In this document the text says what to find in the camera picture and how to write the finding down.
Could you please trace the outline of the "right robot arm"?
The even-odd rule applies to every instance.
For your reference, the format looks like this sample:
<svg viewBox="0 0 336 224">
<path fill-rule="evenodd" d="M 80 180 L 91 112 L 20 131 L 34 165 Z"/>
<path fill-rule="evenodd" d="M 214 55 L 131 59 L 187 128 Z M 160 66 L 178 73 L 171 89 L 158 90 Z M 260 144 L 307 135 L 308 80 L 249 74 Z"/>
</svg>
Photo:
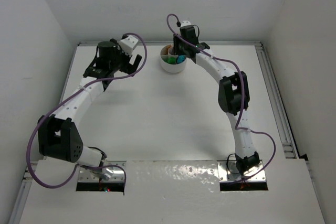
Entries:
<svg viewBox="0 0 336 224">
<path fill-rule="evenodd" d="M 180 35 L 175 35 L 173 42 L 176 55 L 185 55 L 218 83 L 218 104 L 229 118 L 235 141 L 236 168 L 243 175 L 260 161 L 247 120 L 250 96 L 246 74 L 216 59 L 210 46 L 198 41 L 193 25 L 180 24 Z"/>
</svg>

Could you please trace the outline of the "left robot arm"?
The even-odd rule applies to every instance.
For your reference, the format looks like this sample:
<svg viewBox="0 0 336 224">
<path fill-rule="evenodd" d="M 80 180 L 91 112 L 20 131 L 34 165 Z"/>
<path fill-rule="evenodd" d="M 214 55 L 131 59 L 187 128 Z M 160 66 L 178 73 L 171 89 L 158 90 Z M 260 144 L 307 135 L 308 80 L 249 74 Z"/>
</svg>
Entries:
<svg viewBox="0 0 336 224">
<path fill-rule="evenodd" d="M 81 166 L 101 166 L 102 151 L 84 146 L 78 125 L 93 101 L 105 92 L 116 72 L 136 73 L 142 56 L 137 55 L 133 63 L 130 60 L 138 42 L 128 34 L 119 41 L 111 39 L 98 43 L 94 59 L 73 92 L 74 97 L 46 119 L 39 120 L 38 143 L 43 156 Z"/>
</svg>

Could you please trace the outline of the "small green lego brick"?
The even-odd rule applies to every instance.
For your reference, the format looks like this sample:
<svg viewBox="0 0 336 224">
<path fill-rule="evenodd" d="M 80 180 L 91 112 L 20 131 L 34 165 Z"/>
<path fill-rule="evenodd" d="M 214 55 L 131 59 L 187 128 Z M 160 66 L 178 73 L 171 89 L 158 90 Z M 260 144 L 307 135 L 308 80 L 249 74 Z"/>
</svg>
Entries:
<svg viewBox="0 0 336 224">
<path fill-rule="evenodd" d="M 171 64 L 171 65 L 175 65 L 175 64 L 176 64 L 176 58 L 174 58 L 174 57 L 169 57 L 169 58 L 167 59 L 167 63 L 168 63 L 168 64 Z"/>
</svg>

